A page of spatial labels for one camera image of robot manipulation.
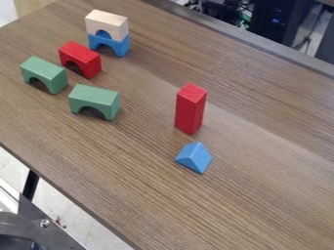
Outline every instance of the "blue block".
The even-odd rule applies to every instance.
[[[110,38],[105,38],[103,35],[88,34],[89,48],[91,50],[97,50],[101,45],[109,46],[117,57],[122,58],[128,52],[130,48],[130,39],[127,35],[123,41],[115,41]]]
[[[197,173],[204,174],[212,161],[212,156],[203,143],[197,142],[185,145],[175,161]]]

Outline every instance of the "wooden block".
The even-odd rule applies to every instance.
[[[178,93],[175,127],[192,135],[202,125],[206,90],[187,83]]]
[[[116,14],[92,11],[85,18],[88,34],[101,36],[115,41],[123,41],[128,35],[128,18]]]
[[[59,93],[68,85],[66,72],[62,67],[35,56],[21,64],[21,74],[27,83],[34,79],[40,80],[51,94]]]
[[[101,45],[109,46],[115,55],[119,58],[124,57],[129,51],[130,42],[129,36],[126,36],[123,41],[114,41],[111,39],[106,39],[101,36],[88,34],[89,47],[91,50],[97,50]]]
[[[212,161],[208,149],[201,142],[185,145],[175,161],[189,169],[204,174]]]
[[[76,84],[68,99],[73,113],[92,107],[101,112],[106,120],[113,120],[119,109],[118,92],[83,84]]]
[[[59,48],[59,53],[62,65],[75,63],[86,78],[92,78],[102,70],[101,56],[78,43],[66,43]]]

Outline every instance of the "red block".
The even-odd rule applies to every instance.
[[[192,135],[202,125],[206,90],[187,83],[179,92],[176,103],[175,127]]]
[[[59,52],[62,65],[75,63],[86,78],[92,78],[102,70],[101,56],[78,43],[68,42],[59,48]]]

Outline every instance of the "green block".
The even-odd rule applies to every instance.
[[[110,121],[119,109],[119,93],[103,88],[76,84],[68,98],[73,113],[79,113],[84,107],[93,107]]]
[[[21,64],[21,73],[27,83],[34,79],[43,82],[51,94],[59,93],[68,85],[66,72],[62,67],[34,56]]]

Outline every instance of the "triangular prism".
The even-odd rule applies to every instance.
[[[211,160],[212,156],[201,142],[185,145],[175,158],[179,164],[200,174],[204,174]]]

